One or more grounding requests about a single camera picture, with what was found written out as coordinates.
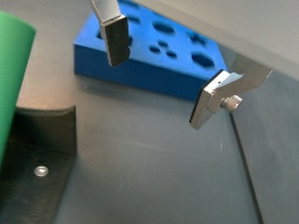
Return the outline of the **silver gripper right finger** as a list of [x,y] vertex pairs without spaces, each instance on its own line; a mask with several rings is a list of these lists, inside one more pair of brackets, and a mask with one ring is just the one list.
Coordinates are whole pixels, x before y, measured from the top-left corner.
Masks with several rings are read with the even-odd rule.
[[239,94],[258,88],[272,73],[272,68],[238,55],[231,73],[219,70],[201,89],[191,112],[191,126],[199,130],[219,109],[233,113],[242,103]]

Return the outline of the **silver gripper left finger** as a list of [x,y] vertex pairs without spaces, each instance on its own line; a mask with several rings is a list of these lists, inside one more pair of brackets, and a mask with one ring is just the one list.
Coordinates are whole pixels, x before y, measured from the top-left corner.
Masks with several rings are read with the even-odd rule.
[[89,0],[98,17],[101,37],[106,41],[107,59],[113,67],[130,57],[127,17],[122,14],[118,0]]

